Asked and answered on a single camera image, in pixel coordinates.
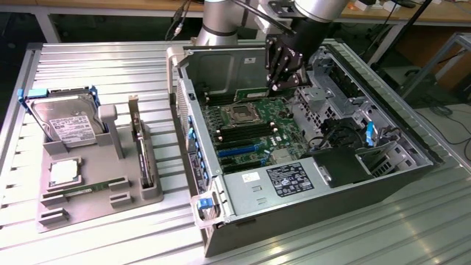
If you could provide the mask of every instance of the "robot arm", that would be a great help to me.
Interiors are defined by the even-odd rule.
[[[237,27],[255,28],[253,20],[260,21],[261,18],[255,17],[236,2],[240,1],[205,1],[203,29],[196,45],[235,45]],[[271,9],[269,14],[276,15],[271,16],[275,20],[291,21],[293,34],[281,33],[267,37],[265,68],[268,87],[272,90],[307,84],[303,66],[319,49],[329,23],[340,16],[347,3],[348,0],[245,1],[249,6],[259,6],[259,10]]]

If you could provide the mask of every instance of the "motherboard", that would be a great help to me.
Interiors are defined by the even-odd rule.
[[[308,142],[284,96],[268,97],[267,88],[241,89],[200,104],[224,173],[289,162],[305,153]]]

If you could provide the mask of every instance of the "power supply label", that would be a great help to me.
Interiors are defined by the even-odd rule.
[[[273,167],[267,169],[267,173],[280,197],[315,188],[300,163]]]
[[[49,120],[49,122],[60,140],[65,144],[95,139],[93,128],[85,115]]]

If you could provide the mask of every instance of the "slotted aluminum surface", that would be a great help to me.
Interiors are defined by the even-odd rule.
[[[381,203],[212,258],[193,226],[189,192],[167,96],[169,43],[46,44],[26,86],[93,84],[103,104],[129,122],[127,96],[140,95],[165,193],[163,202],[38,234],[34,230],[41,130],[26,115],[0,176],[1,264],[463,264],[471,260],[471,183],[465,168],[409,115],[351,50],[328,41],[359,69],[447,164]],[[172,45],[187,45],[176,42]]]

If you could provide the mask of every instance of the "warning label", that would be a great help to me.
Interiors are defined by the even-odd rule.
[[[284,197],[313,189],[308,175],[300,163],[293,163],[281,167],[267,169],[269,179],[277,193]]]
[[[54,119],[49,120],[49,122],[60,140],[65,144],[95,139],[93,128],[87,116]]]

